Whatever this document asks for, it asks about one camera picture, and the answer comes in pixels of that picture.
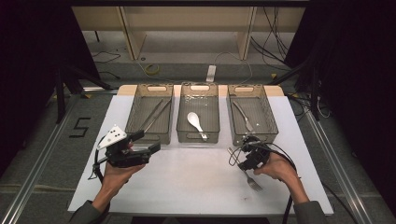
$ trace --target sleeve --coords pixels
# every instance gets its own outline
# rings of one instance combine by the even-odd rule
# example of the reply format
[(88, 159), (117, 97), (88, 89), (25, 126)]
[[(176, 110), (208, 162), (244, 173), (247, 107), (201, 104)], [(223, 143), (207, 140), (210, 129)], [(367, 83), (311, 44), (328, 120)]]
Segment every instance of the sleeve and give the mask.
[(108, 214), (108, 205), (104, 213), (100, 213), (92, 206), (91, 201), (85, 202), (70, 218), (69, 223), (85, 224), (85, 223), (101, 223)]
[(320, 204), (316, 201), (295, 204), (294, 212), (298, 224), (326, 224), (328, 223)]

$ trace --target gray floor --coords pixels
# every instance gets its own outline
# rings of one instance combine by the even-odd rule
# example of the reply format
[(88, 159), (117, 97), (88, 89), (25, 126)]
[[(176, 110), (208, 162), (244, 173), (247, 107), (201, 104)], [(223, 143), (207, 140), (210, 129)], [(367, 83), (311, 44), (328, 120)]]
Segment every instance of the gray floor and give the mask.
[[(215, 61), (219, 53), (231, 52), (237, 55), (233, 33), (150, 33), (146, 38), (138, 62), (143, 66), (148, 63), (160, 65), (160, 73), (155, 75), (156, 78), (152, 78), (145, 76), (141, 67), (129, 59), (122, 34), (99, 32), (100, 43), (96, 42), (93, 32), (85, 32), (84, 35), (92, 54), (102, 50), (120, 54), (120, 57), (111, 63), (97, 64), (99, 71), (111, 72), (120, 77), (120, 79), (115, 79), (110, 74), (101, 73), (102, 80), (113, 86), (141, 82), (164, 82), (163, 79), (158, 78), (168, 79), (168, 81), (175, 80), (175, 83), (179, 83), (181, 80), (204, 81), (208, 65)], [(255, 34), (255, 38), (261, 42), (264, 41), (265, 37), (263, 34)], [(283, 34), (282, 37), (289, 44), (293, 35)], [(274, 40), (271, 41), (268, 46), (269, 49), (272, 52), (277, 52)], [(112, 58), (114, 58), (114, 55), (108, 54), (94, 57), (98, 62), (105, 62)], [(286, 68), (274, 60), (266, 61), (269, 64)], [(249, 50), (247, 62), (251, 66), (253, 74), (247, 83), (267, 83), (271, 80), (271, 74), (281, 75), (285, 73), (285, 71), (265, 65), (262, 56), (254, 49)], [(248, 65), (236, 60), (229, 54), (219, 56), (216, 64), (218, 69), (215, 81), (218, 83), (240, 83), (250, 76)], [(294, 91), (294, 81), (295, 78), (292, 78), (282, 83), (281, 87), (284, 92)], [(82, 81), (82, 83), (86, 87), (92, 86), (90, 82)], [(62, 136), (51, 154), (32, 196), (25, 205), (18, 223), (64, 223), (70, 218), (71, 214), (66, 211), (67, 206), (73, 197), (110, 100), (110, 94), (93, 94), (90, 98), (81, 97), (78, 99), (69, 121), (64, 127)], [(290, 102), (290, 104), (296, 114), (300, 113), (299, 105), (294, 102)], [(26, 148), (18, 153), (0, 179), (0, 217), (7, 211), (20, 185), (34, 166), (40, 151), (46, 145), (48, 137), (55, 127), (56, 110), (56, 100), (51, 98), (35, 126), (35, 131), (27, 139)], [(70, 135), (82, 133), (81, 130), (74, 130), (78, 118), (91, 118), (80, 123), (81, 126), (89, 127), (89, 129), (83, 138), (70, 138)], [(320, 179), (348, 205), (345, 194), (340, 188), (328, 159), (308, 121), (308, 116), (297, 116), (296, 119), (299, 120), (300, 129)], [(363, 200), (373, 223), (396, 223), (395, 217), (387, 208), (359, 161), (352, 156), (351, 149), (337, 123), (337, 119), (335, 117), (321, 118), (320, 124), (330, 138), (337, 156)], [(326, 190), (326, 192), (334, 208), (334, 215), (328, 217), (329, 222), (353, 223), (334, 196), (329, 191)], [(269, 217), (269, 219), (271, 223), (281, 222), (281, 217)], [(130, 223), (130, 221), (131, 218), (125, 216), (112, 216), (110, 219), (110, 223)], [(289, 223), (296, 223), (295, 218), (290, 217)]]

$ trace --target gray storage bin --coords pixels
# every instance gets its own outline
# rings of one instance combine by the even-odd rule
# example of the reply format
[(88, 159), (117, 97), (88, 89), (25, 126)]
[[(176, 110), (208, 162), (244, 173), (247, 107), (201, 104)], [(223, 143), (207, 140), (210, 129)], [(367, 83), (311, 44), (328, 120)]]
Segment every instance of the gray storage bin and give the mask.
[[(187, 120), (190, 112), (198, 115), (203, 132)], [(219, 88), (214, 83), (182, 83), (177, 116), (180, 143), (217, 143), (219, 141)]]
[(174, 86), (172, 84), (140, 84), (125, 128), (126, 133), (146, 130), (137, 144), (171, 141)]
[(243, 137), (248, 133), (248, 128), (242, 113), (233, 103), (234, 101), (240, 105), (247, 116), (255, 131), (253, 135), (266, 143), (274, 142), (278, 129), (263, 85), (228, 86), (227, 106), (233, 145), (241, 146)]

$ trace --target white spoon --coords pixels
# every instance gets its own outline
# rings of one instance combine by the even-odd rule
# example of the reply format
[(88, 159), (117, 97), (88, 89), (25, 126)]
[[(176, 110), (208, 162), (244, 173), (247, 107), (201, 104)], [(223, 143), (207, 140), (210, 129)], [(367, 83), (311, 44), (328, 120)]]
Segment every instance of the white spoon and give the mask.
[(206, 134), (203, 133), (204, 131), (202, 130), (201, 125), (199, 124), (198, 115), (195, 114), (194, 112), (190, 112), (190, 113), (187, 115), (187, 120), (189, 121), (189, 123), (190, 123), (192, 126), (194, 126), (194, 127), (198, 130), (198, 132), (201, 133), (202, 139), (204, 139), (204, 141), (206, 141), (206, 140), (207, 140), (207, 137), (206, 137)]

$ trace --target white table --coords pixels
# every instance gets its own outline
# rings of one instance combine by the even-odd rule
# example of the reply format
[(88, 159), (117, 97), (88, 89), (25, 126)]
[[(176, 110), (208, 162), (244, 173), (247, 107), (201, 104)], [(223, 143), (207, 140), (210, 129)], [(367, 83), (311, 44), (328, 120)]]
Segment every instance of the white table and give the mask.
[[(217, 144), (182, 144), (177, 141), (179, 86), (175, 88), (170, 145), (162, 145), (162, 149), (151, 156), (149, 164), (132, 176), (111, 201), (110, 212), (164, 217), (283, 215), (290, 195), (283, 183), (266, 175), (254, 176), (248, 171), (264, 188), (262, 191), (254, 191), (249, 187), (243, 172), (237, 166), (229, 165), (230, 154), (227, 148), (235, 147), (232, 144), (228, 116), (220, 116)], [(287, 97), (269, 96), (268, 99), (279, 129), (274, 143), (294, 160), (309, 198), (319, 201), (326, 215), (333, 214)], [(133, 96), (113, 97), (69, 211), (76, 211), (98, 192), (99, 179), (88, 180), (92, 173), (95, 146), (114, 124), (125, 128), (133, 100)], [(224, 94), (219, 95), (219, 110), (224, 113), (228, 111)]]

